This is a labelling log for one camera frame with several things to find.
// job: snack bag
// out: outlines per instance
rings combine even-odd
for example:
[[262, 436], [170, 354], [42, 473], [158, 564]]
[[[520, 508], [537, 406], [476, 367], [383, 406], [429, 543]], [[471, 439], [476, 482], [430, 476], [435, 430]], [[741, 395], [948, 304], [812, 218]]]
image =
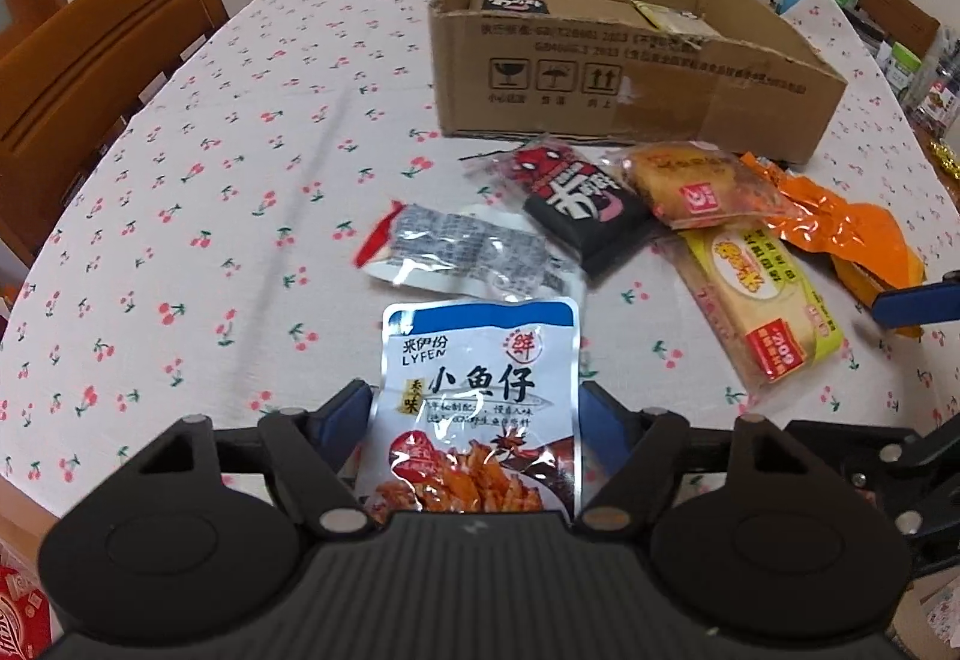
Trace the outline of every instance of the snack bag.
[[571, 519], [580, 323], [573, 301], [390, 305], [356, 495], [395, 510]]
[[709, 143], [664, 141], [610, 158], [673, 230], [700, 229], [744, 218], [793, 215], [796, 208], [774, 185], [735, 155]]
[[843, 344], [823, 298], [766, 228], [687, 230], [665, 249], [748, 391]]
[[50, 645], [50, 605], [13, 568], [0, 566], [0, 659], [32, 660]]
[[855, 262], [894, 289], [923, 282], [923, 262], [887, 209], [847, 202], [810, 178], [784, 172], [752, 154], [745, 154], [743, 163], [797, 205], [792, 216], [764, 219], [781, 239], [804, 251]]
[[641, 2], [640, 0], [631, 0], [630, 4], [634, 6], [645, 19], [650, 21], [655, 29], [661, 32], [669, 32], [671, 35], [697, 35], [698, 37], [721, 37], [707, 21], [701, 19], [696, 14], [688, 10], [674, 10], [664, 5], [656, 5], [653, 2]]
[[511, 13], [549, 13], [544, 0], [483, 0], [480, 10], [507, 10]]
[[656, 227], [640, 197], [557, 139], [497, 154], [491, 166], [526, 214], [577, 254], [589, 278], [630, 257]]
[[583, 300], [586, 286], [576, 264], [551, 252], [522, 216], [480, 208], [482, 217], [394, 203], [354, 264], [396, 286], [505, 302], [557, 295]]

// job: gold decoration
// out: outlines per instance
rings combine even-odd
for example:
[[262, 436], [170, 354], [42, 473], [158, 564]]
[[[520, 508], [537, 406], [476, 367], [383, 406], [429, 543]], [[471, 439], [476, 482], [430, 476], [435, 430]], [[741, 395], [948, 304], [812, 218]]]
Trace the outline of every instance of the gold decoration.
[[933, 153], [944, 173], [954, 181], [960, 182], [960, 161], [957, 160], [949, 145], [939, 140], [930, 140], [930, 153]]

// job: white tablecloth with cherries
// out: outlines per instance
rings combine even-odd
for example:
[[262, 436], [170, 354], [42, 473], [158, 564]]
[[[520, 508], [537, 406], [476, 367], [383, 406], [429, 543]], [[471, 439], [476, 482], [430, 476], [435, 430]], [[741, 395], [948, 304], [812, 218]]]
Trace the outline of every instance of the white tablecloth with cherries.
[[[426, 2], [254, 0], [133, 120], [13, 309], [6, 478], [62, 514], [184, 414], [243, 427], [378, 381], [383, 308], [430, 295], [354, 269], [365, 235], [394, 199], [445, 211], [500, 199], [458, 161], [496, 143], [438, 131]], [[930, 278], [960, 267], [956, 210], [853, 30], [832, 0], [791, 17], [850, 81], [806, 172], [888, 206]], [[761, 410], [924, 431], [957, 410], [958, 326], [885, 334], [808, 273], [848, 340]], [[582, 377], [628, 406], [728, 428], [751, 404], [655, 249], [589, 294], [583, 322]]]

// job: brown wooden chair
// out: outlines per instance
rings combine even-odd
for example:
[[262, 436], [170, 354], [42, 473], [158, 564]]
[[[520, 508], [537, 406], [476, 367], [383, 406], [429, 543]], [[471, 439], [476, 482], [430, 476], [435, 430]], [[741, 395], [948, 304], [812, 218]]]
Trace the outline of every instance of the brown wooden chair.
[[0, 59], [0, 238], [29, 266], [139, 94], [223, 0], [73, 0]]

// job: packaged item in box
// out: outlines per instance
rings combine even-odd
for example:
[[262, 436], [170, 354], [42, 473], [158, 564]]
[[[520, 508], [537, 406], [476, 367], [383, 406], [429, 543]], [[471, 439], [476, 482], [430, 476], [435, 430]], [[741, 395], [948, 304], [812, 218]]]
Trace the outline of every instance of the packaged item in box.
[[50, 605], [13, 568], [0, 566], [0, 657], [30, 660], [50, 646]]
[[709, 143], [648, 143], [613, 154], [608, 162], [622, 170], [653, 214], [674, 230], [783, 218], [797, 211], [774, 185]]
[[491, 166], [527, 214], [577, 254], [589, 278], [630, 257], [656, 227], [640, 197], [550, 137], [496, 154]]
[[843, 343], [823, 298], [766, 228], [686, 230], [664, 247], [748, 391]]
[[901, 43], [894, 43], [890, 49], [890, 59], [884, 69], [887, 83], [894, 91], [898, 101], [901, 101], [909, 91], [917, 70], [920, 69], [920, 59], [909, 48]]
[[511, 13], [540, 13], [546, 14], [544, 0], [483, 0], [482, 10], [506, 10]]
[[366, 510], [572, 518], [579, 343], [570, 300], [390, 305], [355, 487]]
[[493, 209], [484, 214], [486, 219], [395, 203], [354, 264], [396, 286], [435, 292], [506, 302], [558, 295], [584, 299], [581, 270], [560, 252], [551, 253], [542, 235], [491, 223], [500, 220]]
[[653, 24], [654, 29], [669, 32], [673, 35], [697, 35], [698, 37], [718, 38], [717, 32], [707, 21], [690, 13], [688, 10], [674, 10], [653, 2], [632, 0], [632, 6], [645, 19]]

